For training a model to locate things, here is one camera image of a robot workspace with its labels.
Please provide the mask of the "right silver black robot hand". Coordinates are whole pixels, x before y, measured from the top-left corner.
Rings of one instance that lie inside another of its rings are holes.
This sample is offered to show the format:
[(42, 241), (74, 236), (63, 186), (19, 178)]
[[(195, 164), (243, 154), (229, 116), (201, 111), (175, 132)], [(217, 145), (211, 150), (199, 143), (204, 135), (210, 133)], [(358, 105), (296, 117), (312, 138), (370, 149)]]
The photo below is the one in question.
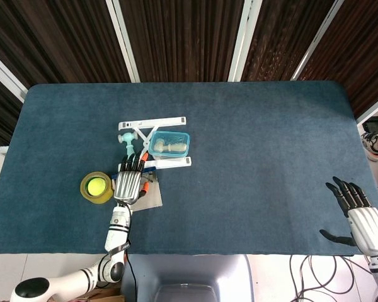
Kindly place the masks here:
[(333, 181), (325, 185), (336, 198), (351, 236), (335, 236), (323, 229), (320, 229), (320, 234), (331, 242), (357, 247), (367, 257), (378, 257), (378, 209), (371, 205), (358, 185), (336, 176)]

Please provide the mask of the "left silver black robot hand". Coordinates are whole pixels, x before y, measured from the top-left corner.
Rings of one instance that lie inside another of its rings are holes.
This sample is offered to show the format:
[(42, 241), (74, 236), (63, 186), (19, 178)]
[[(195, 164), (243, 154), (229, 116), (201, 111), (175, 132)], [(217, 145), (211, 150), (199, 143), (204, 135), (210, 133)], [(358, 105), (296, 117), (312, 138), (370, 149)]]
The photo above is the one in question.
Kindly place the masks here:
[(123, 158), (115, 181), (113, 195), (117, 204), (133, 205), (138, 199), (147, 194), (149, 182), (140, 183), (147, 158), (147, 152), (142, 157), (137, 153), (126, 155)]

